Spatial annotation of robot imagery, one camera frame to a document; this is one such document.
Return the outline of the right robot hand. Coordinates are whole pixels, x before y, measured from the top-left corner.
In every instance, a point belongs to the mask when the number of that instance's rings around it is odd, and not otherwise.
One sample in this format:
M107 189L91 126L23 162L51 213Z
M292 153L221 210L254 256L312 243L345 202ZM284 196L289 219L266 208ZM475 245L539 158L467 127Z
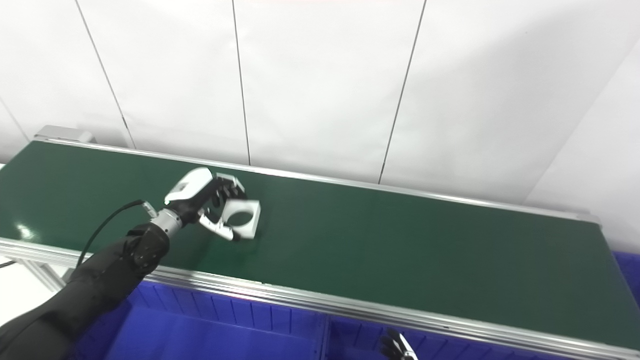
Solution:
M386 328L385 334L380 337L380 342L380 353L387 360L418 360L416 351L404 335L394 328Z

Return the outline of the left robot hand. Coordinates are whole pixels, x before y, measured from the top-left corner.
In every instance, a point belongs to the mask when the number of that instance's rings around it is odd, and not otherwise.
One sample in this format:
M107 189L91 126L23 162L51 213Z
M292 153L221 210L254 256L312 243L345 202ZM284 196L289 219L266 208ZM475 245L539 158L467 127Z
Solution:
M237 177L212 173L208 167L195 168L183 176L164 198L164 209L172 211L182 227L199 223L222 239L237 242L237 231L220 215L210 211L207 203L220 208L230 199L247 199L244 186Z

